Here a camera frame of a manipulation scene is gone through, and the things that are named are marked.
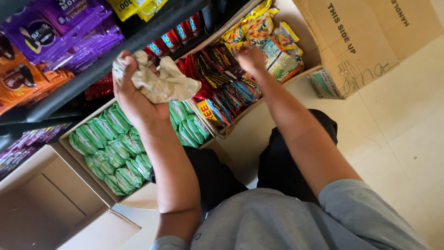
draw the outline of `black pants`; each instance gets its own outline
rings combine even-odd
[[[316,109],[309,111],[317,118],[337,144],[337,123]],[[202,214],[206,214],[231,196],[248,190],[225,164],[219,161],[212,149],[195,149],[184,146],[196,172],[201,195]],[[152,171],[151,180],[155,183]],[[271,132],[267,148],[259,156],[257,187],[271,188],[301,201],[318,203],[301,172],[290,155],[284,138],[277,128]]]

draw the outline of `floor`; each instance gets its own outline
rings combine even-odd
[[[443,22],[444,2],[432,3]],[[443,65],[444,36],[345,101],[318,99],[306,79],[287,88],[307,108],[322,110],[338,123],[341,153],[433,249],[444,249]],[[250,188],[274,126],[262,103],[230,137],[218,139],[231,157],[230,168]],[[152,243],[157,211],[113,209],[142,227],[121,249]]]

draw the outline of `cloth rag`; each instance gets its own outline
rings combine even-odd
[[[152,103],[189,100],[202,86],[200,81],[182,74],[169,56],[160,60],[159,77],[149,69],[152,62],[148,61],[145,51],[136,51],[132,56],[138,63],[138,69],[131,80],[134,86]],[[114,60],[112,72],[119,85],[122,85],[125,67],[125,58]]]

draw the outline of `sleeve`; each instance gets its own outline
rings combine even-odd
[[[369,185],[343,179],[319,194],[323,210],[378,249],[430,249],[424,239]]]
[[[166,235],[158,238],[151,245],[150,250],[189,250],[190,247],[179,237]]]

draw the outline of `gray t-shirt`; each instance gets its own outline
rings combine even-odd
[[[256,188],[224,201],[197,229],[191,247],[176,236],[165,249],[430,249],[415,230],[363,181],[334,181],[322,207]]]

